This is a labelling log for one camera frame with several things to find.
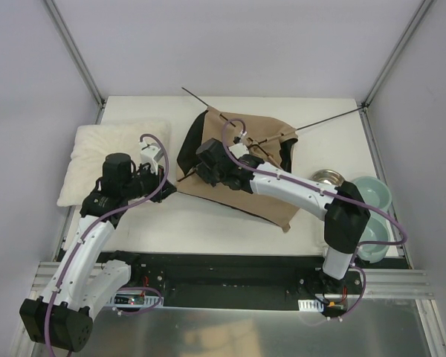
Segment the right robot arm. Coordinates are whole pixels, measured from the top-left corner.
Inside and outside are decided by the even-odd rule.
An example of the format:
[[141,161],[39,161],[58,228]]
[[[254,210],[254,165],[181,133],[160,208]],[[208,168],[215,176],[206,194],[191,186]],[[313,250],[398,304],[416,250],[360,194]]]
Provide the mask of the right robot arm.
[[227,147],[215,138],[204,142],[195,154],[197,173],[208,184],[279,199],[322,221],[328,251],[320,286],[334,294],[346,285],[346,272],[370,218],[353,183],[334,186],[298,178],[251,155],[242,143]]

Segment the beige pet tent fabric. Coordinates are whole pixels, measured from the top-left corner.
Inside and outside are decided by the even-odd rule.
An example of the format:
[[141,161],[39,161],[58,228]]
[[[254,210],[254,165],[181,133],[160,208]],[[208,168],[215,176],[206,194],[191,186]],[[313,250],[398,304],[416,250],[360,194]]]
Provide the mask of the beige pet tent fabric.
[[251,168],[270,163],[290,172],[297,141],[294,127],[279,119],[207,107],[190,126],[178,153],[177,190],[262,218],[287,232],[299,209],[253,193]]

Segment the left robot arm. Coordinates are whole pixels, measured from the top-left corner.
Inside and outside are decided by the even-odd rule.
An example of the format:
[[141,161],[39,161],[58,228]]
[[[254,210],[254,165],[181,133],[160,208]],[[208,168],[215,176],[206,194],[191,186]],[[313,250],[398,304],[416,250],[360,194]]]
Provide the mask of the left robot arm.
[[95,277],[90,274],[124,213],[144,202],[158,202],[175,188],[168,182],[165,149],[142,149],[136,164],[126,153],[106,156],[102,175],[85,197],[76,234],[41,295],[23,301],[19,314],[34,342],[49,354],[55,348],[79,352],[87,343],[94,319],[121,288],[135,289],[142,271],[125,259],[114,258]]

